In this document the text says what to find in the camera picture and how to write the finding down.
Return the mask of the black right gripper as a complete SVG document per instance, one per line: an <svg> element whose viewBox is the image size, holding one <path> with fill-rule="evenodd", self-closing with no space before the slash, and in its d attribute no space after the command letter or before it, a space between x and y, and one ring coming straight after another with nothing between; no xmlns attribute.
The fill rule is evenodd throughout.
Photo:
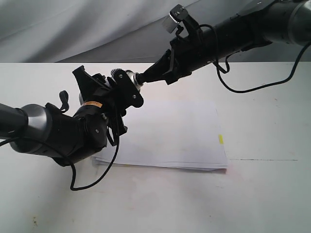
<svg viewBox="0 0 311 233"><path fill-rule="evenodd" d="M165 81L172 84L193 71L214 62L214 28L199 25L190 29L188 36L182 37L182 26L177 27L176 38L171 42L171 50L143 73L138 74L138 83Z"/></svg>

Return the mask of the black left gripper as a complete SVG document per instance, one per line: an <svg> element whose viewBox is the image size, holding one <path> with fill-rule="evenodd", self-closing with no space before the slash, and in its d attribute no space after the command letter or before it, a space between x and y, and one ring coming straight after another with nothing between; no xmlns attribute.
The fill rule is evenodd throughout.
<svg viewBox="0 0 311 233"><path fill-rule="evenodd" d="M125 103L114 79L100 73L90 75L83 65L72 73L80 90L80 107L73 116L85 118L86 115L104 114L113 134L127 133L122 117L126 115L129 105Z"/></svg>

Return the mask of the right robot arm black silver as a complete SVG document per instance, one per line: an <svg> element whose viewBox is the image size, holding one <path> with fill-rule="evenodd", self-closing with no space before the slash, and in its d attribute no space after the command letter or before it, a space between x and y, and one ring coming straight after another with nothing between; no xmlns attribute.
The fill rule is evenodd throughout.
<svg viewBox="0 0 311 233"><path fill-rule="evenodd" d="M185 7L170 10L163 26L175 32L171 49L146 71L139 84L172 84L217 59L272 43L305 46L311 40L309 0L253 0L237 14L205 30Z"/></svg>

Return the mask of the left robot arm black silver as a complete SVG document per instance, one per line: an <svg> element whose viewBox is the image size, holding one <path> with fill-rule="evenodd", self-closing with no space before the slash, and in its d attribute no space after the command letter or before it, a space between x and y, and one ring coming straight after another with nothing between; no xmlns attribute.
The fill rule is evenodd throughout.
<svg viewBox="0 0 311 233"><path fill-rule="evenodd" d="M0 137L19 153L52 158L60 166L71 166L107 145L116 147L127 132L122 117L129 107L130 87L127 73L121 69L109 77L90 75L84 67L73 75L80 89L80 107L67 115L69 95L59 93L61 106L48 102L20 108L0 106Z"/></svg>

